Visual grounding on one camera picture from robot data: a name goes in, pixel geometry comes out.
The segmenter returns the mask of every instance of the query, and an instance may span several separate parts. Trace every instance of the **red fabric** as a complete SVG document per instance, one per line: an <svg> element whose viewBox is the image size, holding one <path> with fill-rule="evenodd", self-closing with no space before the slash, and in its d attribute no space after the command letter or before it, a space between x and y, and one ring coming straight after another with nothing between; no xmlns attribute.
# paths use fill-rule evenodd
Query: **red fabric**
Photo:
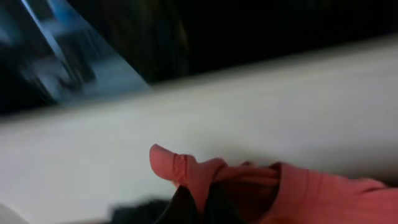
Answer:
<svg viewBox="0 0 398 224"><path fill-rule="evenodd" d="M398 189L372 179L350 180L284 163L198 163L158 145L150 149L150 164L159 177L187 187L199 212L211 183L219 182L248 223L398 223Z"/></svg>

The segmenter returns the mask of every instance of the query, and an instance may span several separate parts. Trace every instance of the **red shirt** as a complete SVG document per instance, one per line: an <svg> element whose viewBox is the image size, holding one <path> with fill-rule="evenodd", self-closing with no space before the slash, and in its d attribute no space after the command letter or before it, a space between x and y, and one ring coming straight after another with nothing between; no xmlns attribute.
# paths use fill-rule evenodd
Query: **red shirt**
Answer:
<svg viewBox="0 0 398 224"><path fill-rule="evenodd" d="M372 179L351 180L284 163L198 163L158 145L150 149L150 164L159 177L187 187L200 213L210 185L219 182L248 223L398 223L398 189Z"/></svg>

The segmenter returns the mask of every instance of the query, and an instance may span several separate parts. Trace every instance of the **white wall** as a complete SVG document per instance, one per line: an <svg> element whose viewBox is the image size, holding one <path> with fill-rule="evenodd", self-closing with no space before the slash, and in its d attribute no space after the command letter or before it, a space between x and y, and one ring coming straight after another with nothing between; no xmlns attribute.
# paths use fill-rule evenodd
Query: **white wall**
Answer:
<svg viewBox="0 0 398 224"><path fill-rule="evenodd" d="M153 143L200 161L282 160L391 178L398 174L397 73L398 43L389 40L5 121L0 202L32 223L57 223L171 196L172 185L150 169Z"/></svg>

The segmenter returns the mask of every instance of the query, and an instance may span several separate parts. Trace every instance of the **pink cloth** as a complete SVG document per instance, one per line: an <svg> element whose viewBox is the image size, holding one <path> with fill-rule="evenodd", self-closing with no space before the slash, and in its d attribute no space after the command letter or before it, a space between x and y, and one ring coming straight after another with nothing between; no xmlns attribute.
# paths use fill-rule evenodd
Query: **pink cloth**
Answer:
<svg viewBox="0 0 398 224"><path fill-rule="evenodd" d="M350 180L284 163L198 163L158 145L150 149L150 164L159 177L187 187L200 213L210 185L219 182L248 223L398 223L398 189L372 179Z"/></svg>

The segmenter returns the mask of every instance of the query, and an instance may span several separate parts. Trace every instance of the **clothing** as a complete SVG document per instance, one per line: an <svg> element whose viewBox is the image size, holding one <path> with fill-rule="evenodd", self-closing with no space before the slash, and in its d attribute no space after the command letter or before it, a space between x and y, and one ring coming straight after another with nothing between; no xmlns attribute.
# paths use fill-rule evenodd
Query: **clothing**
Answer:
<svg viewBox="0 0 398 224"><path fill-rule="evenodd" d="M210 185L219 183L246 223L398 223L398 189L372 179L350 180L285 163L198 163L158 145L150 149L150 164L159 177L190 190L199 214Z"/></svg>

